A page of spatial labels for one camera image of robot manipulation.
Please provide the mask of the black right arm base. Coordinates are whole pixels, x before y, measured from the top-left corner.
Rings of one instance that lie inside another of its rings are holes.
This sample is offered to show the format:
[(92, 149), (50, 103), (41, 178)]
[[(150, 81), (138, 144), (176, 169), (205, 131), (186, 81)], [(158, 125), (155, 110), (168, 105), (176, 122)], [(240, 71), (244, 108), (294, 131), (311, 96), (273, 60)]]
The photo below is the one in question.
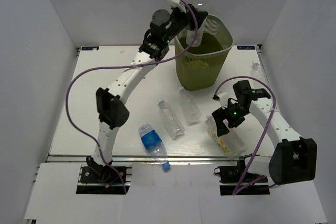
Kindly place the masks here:
[[(217, 166), (214, 168), (214, 175), (219, 177), (219, 191), (221, 196), (233, 195), (233, 191), (244, 169), (245, 163), (243, 161), (238, 161), (237, 164), (233, 166)], [(237, 195), (269, 195), (270, 189), (268, 187), (268, 179), (266, 177), (243, 189)]]

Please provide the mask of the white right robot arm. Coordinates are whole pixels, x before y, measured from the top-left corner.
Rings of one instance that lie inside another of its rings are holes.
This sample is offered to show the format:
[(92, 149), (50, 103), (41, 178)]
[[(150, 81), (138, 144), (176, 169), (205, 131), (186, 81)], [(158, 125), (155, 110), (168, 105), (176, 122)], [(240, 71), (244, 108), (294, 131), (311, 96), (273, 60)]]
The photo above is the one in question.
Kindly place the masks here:
[(273, 146), (271, 156), (258, 156), (254, 150), (244, 164), (238, 166), (238, 177), (247, 182), (256, 174), (270, 177), (276, 185), (314, 180), (316, 176), (317, 144), (295, 131), (276, 109), (276, 98), (268, 87), (253, 89), (248, 80), (233, 85), (234, 99), (222, 102), (212, 113), (217, 136), (226, 136), (252, 115), (262, 126), (257, 143), (260, 147), (267, 135)]

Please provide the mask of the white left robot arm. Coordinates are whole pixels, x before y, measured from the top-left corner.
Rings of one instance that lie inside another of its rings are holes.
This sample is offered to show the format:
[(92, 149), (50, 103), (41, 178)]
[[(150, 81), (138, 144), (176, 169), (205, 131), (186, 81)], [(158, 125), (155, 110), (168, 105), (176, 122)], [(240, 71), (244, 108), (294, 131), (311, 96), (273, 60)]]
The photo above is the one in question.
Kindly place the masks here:
[(169, 42), (183, 29), (201, 27), (207, 11), (192, 8), (183, 12), (175, 7), (169, 12), (159, 9), (152, 15), (150, 28), (135, 56), (133, 65), (127, 67), (121, 76), (107, 88), (96, 91), (99, 114), (98, 143), (94, 153), (86, 159), (93, 176), (101, 182), (110, 178), (112, 149), (119, 128), (126, 123), (130, 112), (125, 104), (140, 81), (161, 62), (169, 51)]

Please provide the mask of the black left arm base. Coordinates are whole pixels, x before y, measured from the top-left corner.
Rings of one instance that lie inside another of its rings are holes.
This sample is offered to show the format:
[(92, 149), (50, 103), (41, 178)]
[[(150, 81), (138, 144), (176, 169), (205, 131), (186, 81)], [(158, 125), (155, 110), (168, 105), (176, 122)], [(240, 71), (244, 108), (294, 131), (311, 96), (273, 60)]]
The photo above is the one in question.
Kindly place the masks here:
[(126, 166), (115, 167), (122, 177), (126, 191), (115, 171), (108, 169), (107, 173), (99, 177), (88, 166), (81, 165), (76, 188), (77, 195), (125, 195), (131, 185), (132, 168)]

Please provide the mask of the clear bottle white cap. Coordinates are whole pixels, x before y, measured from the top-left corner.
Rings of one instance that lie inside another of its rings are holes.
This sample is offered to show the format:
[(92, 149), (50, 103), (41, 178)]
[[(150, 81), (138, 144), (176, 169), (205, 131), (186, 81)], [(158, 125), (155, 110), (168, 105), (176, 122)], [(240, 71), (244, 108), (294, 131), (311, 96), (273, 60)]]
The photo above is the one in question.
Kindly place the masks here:
[[(197, 0), (195, 2), (194, 7), (198, 11), (208, 11), (208, 2), (207, 1), (208, 0)], [(188, 46), (191, 46), (191, 47), (200, 46), (200, 44), (202, 42), (202, 38), (203, 38), (203, 33), (204, 33), (204, 29), (205, 29), (206, 20), (207, 20), (207, 18), (202, 22), (202, 25), (198, 27), (197, 36), (196, 36), (196, 39), (193, 43), (192, 43), (192, 41), (195, 37), (195, 31), (187, 30), (186, 43), (187, 43)]]

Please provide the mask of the square bottle yellow label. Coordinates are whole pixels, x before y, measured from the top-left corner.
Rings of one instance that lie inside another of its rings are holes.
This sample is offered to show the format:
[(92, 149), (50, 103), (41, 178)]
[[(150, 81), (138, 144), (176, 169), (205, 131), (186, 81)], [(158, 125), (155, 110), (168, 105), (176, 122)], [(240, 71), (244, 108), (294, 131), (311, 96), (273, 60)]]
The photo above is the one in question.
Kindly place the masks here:
[(216, 123), (212, 115), (207, 115), (207, 131), (212, 139), (220, 146), (224, 154), (230, 158), (240, 157), (246, 150), (247, 146), (234, 130), (230, 130), (228, 134), (218, 136)]

